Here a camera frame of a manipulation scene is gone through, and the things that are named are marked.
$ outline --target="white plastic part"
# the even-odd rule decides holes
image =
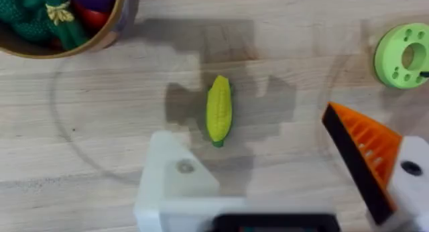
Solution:
[[[219,196],[219,183],[169,131],[153,134],[134,214],[141,232],[202,232],[224,213],[331,213],[324,201]]]
[[[403,162],[413,162],[419,176],[404,170]],[[380,231],[429,231],[429,144],[420,137],[405,136],[387,186],[397,211]]]
[[[164,211],[167,200],[218,193],[216,178],[172,133],[158,131],[152,135],[134,207],[141,231],[163,231],[160,211]]]

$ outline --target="toy vegetable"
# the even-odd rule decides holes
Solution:
[[[229,80],[217,76],[207,96],[206,126],[212,144],[220,148],[233,120],[233,104]]]
[[[76,48],[86,41],[88,36],[70,11],[70,0],[44,0],[49,18],[56,26],[56,34],[66,50]]]

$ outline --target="wooden bowl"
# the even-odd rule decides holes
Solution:
[[[107,23],[85,44],[68,51],[53,50],[23,40],[9,28],[0,25],[0,50],[24,58],[63,58],[73,56],[87,50],[99,49],[106,46],[106,40],[111,40],[112,30],[123,15],[125,0],[116,0]]]

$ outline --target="screw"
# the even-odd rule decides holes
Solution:
[[[192,165],[192,162],[187,159],[180,160],[177,163],[177,170],[183,174],[189,174],[195,171],[195,167]]]

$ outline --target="red toy tomato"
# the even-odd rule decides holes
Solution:
[[[77,2],[73,2],[73,8],[79,16],[79,20],[90,30],[95,33],[100,31],[100,29],[107,23],[110,13],[101,13],[98,11],[93,11],[85,9]]]

